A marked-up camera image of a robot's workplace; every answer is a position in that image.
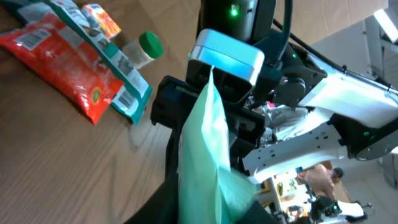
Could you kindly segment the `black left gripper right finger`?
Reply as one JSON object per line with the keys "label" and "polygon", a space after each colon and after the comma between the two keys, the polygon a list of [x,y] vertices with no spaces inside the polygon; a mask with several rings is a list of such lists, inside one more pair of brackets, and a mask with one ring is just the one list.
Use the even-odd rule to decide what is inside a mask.
{"label": "black left gripper right finger", "polygon": [[229,206],[229,216],[232,223],[237,224],[278,224],[258,201],[248,203],[234,202]]}

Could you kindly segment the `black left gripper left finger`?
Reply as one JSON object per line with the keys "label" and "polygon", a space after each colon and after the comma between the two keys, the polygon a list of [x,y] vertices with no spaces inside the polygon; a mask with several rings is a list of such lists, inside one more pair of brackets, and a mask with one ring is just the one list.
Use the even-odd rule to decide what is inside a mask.
{"label": "black left gripper left finger", "polygon": [[167,143],[164,182],[124,224],[178,223],[178,134],[180,131],[173,130]]}

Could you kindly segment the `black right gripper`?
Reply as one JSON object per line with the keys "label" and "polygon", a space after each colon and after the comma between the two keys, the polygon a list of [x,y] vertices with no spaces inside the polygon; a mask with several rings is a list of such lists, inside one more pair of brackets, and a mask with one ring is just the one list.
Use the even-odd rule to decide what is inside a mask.
{"label": "black right gripper", "polygon": [[[254,108],[268,101],[298,107],[300,101],[326,78],[326,72],[309,61],[307,48],[288,43],[282,32],[271,30],[251,46],[264,53],[264,62],[254,88],[241,103],[222,99],[228,126],[234,136],[230,143],[238,152],[253,150],[264,133],[263,119],[253,113]],[[181,132],[201,91],[185,80],[164,77],[152,106],[152,124]]]}

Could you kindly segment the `mint green wipes pack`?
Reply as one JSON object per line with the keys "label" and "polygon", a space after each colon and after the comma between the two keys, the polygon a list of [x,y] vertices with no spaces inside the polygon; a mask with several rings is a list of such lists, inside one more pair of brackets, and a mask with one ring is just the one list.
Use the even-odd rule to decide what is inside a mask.
{"label": "mint green wipes pack", "polygon": [[212,76],[183,125],[178,146],[178,222],[242,219],[255,201],[257,188],[230,166],[229,129]]}

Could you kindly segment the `green product pouch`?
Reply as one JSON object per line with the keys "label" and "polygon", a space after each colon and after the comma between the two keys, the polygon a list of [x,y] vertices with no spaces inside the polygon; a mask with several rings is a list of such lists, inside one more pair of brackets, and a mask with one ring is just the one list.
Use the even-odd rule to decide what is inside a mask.
{"label": "green product pouch", "polygon": [[54,14],[88,42],[115,76],[124,83],[109,106],[133,124],[139,123],[152,94],[152,87],[128,57],[102,32],[89,24],[73,1],[2,1],[2,4],[22,17],[26,25],[40,20],[48,13]]}

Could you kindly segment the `green lid spice jar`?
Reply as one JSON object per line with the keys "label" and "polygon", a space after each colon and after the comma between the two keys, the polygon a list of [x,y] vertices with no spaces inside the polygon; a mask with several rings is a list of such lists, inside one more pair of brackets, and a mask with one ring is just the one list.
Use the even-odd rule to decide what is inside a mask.
{"label": "green lid spice jar", "polygon": [[148,30],[136,40],[125,45],[122,51],[133,65],[140,69],[161,57],[164,53],[164,48],[159,38]]}

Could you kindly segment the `small orange box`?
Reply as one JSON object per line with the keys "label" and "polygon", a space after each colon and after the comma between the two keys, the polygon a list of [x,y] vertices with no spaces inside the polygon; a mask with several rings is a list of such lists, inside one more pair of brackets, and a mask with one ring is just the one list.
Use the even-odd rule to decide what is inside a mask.
{"label": "small orange box", "polygon": [[89,24],[102,32],[107,38],[116,37],[122,29],[99,4],[85,4],[81,12]]}

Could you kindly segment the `orange snack packet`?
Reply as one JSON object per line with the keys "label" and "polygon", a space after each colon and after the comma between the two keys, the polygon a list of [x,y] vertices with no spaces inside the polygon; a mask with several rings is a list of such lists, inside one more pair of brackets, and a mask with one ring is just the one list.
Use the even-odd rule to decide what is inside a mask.
{"label": "orange snack packet", "polygon": [[1,35],[1,46],[78,105],[93,124],[124,85],[88,42],[51,13]]}

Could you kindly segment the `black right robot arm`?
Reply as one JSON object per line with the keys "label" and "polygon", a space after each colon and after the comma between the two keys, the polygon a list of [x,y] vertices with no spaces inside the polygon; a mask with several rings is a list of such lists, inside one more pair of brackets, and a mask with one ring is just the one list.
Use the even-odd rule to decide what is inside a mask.
{"label": "black right robot arm", "polygon": [[165,173],[221,166],[260,183],[334,159],[397,147],[397,91],[341,67],[294,36],[292,1],[202,1],[184,80],[166,76],[152,124],[172,130]]}

